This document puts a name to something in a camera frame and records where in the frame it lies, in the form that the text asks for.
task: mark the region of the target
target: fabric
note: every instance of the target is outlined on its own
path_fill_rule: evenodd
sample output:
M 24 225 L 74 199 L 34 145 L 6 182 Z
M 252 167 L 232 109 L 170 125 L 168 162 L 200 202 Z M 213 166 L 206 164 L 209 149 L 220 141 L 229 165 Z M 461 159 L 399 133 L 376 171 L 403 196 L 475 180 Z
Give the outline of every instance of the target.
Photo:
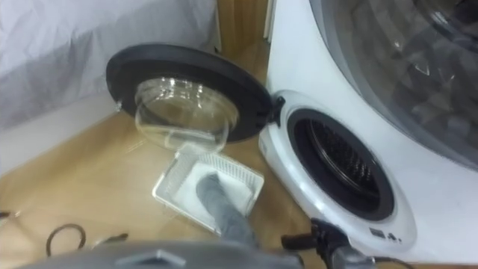
M 205 49 L 215 8 L 215 0 L 0 0 L 0 131 L 106 91 L 106 64 L 125 47 Z

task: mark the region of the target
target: washing machine drum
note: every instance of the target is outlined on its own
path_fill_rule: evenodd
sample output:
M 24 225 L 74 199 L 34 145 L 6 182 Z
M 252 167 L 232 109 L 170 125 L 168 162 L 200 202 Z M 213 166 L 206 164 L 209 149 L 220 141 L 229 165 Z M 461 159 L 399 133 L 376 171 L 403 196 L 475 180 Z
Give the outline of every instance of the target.
M 478 168 L 478 1 L 310 2 L 336 64 L 369 105 Z
M 220 151 L 275 124 L 282 97 L 216 55 L 180 46 L 133 46 L 107 67 L 108 89 L 153 143 L 183 154 Z M 393 194 L 372 154 L 351 132 L 319 111 L 298 111 L 289 136 L 311 178 L 359 217 L 391 214 Z

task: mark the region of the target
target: wooden floor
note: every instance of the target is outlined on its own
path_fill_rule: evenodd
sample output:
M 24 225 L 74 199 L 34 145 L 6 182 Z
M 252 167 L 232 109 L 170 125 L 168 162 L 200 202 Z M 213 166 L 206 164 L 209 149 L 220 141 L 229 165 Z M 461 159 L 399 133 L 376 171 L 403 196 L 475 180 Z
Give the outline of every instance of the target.
M 259 43 L 236 61 L 264 81 L 267 59 L 268 45 Z M 249 222 L 264 248 L 280 248 L 281 235 L 304 233 L 310 226 L 261 157 L 257 142 L 255 137 L 228 145 L 223 153 L 264 174 Z M 129 240 L 216 240 L 152 197 L 153 185 L 172 158 L 172 152 L 150 144 L 138 134 L 133 120 L 119 113 L 7 174 L 0 181 L 0 208 L 21 214 L 0 227 L 0 268 L 44 259 L 47 236 L 65 223 L 82 225 L 87 245 L 121 232 L 128 232 Z M 74 232 L 59 234 L 53 253 L 74 250 L 77 240 Z M 313 251 L 302 256 L 307 268 L 323 268 Z

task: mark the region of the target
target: white washing machine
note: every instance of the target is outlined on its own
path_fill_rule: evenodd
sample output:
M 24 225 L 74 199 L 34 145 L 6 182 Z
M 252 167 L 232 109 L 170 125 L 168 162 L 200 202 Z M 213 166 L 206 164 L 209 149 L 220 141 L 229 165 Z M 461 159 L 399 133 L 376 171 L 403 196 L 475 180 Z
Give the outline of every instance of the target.
M 307 97 L 282 110 L 295 137 L 271 126 L 261 134 L 263 153 L 309 216 L 339 225 L 366 253 L 478 263 L 477 15 L 476 1 L 276 3 L 267 88 Z M 390 195 L 377 182 L 370 214 L 356 211 L 363 208 L 350 194 L 314 185 L 324 180 L 316 172 L 324 156 L 332 164 L 339 157 L 361 162 L 327 146 L 321 157 L 308 157 L 314 142 L 300 122 L 291 123 L 304 108 L 338 121 L 370 150 L 393 192 L 391 214 L 375 215 Z M 319 144 L 342 135 L 328 132 Z M 359 184 L 369 179 L 339 170 Z
M 261 132 L 307 215 L 365 254 L 478 263 L 477 57 L 474 28 L 457 30 L 471 7 L 278 0 L 268 90 L 222 58 L 161 44 L 113 56 L 108 88 L 142 133 L 184 154 Z

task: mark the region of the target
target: black cable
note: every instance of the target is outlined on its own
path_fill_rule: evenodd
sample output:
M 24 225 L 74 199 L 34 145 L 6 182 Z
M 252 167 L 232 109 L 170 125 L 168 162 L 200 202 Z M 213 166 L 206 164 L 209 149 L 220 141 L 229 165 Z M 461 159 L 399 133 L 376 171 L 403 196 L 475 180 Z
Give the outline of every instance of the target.
M 78 245 L 78 249 L 80 250 L 81 248 L 84 247 L 84 244 L 87 241 L 87 233 L 84 231 L 83 227 L 79 226 L 78 224 L 74 223 L 68 223 L 65 225 L 62 225 L 56 229 L 53 230 L 53 232 L 48 236 L 48 239 L 46 239 L 46 256 L 50 257 L 52 256 L 52 240 L 58 234 L 59 232 L 63 231 L 64 229 L 75 229 L 80 233 L 80 244 Z
M 413 266 L 409 265 L 408 263 L 404 261 L 400 261 L 399 259 L 394 259 L 394 258 L 388 258 L 388 257 L 373 257 L 375 260 L 375 263 L 380 263 L 380 262 L 393 262 L 398 265 L 402 265 L 403 267 L 407 269 L 414 269 Z
M 7 218 L 11 216 L 11 214 L 12 213 L 10 211 L 0 211 L 0 219 Z

